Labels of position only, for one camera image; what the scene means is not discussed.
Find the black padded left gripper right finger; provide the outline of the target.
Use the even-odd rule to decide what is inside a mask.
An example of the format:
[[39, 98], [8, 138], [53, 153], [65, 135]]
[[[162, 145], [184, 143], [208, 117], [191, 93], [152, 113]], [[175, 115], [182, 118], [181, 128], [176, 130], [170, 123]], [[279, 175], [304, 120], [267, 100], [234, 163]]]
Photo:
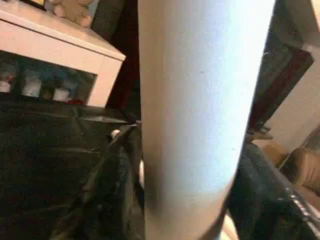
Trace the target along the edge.
[[241, 240], [318, 240], [320, 220], [260, 148], [243, 145], [228, 208]]

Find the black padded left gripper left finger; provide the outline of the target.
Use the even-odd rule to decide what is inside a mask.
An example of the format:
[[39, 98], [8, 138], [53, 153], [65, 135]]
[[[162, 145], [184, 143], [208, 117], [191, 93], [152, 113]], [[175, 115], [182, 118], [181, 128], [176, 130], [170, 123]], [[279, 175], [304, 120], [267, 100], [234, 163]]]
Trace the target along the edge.
[[52, 240], [144, 240], [142, 151], [108, 148], [67, 211], [52, 230]]

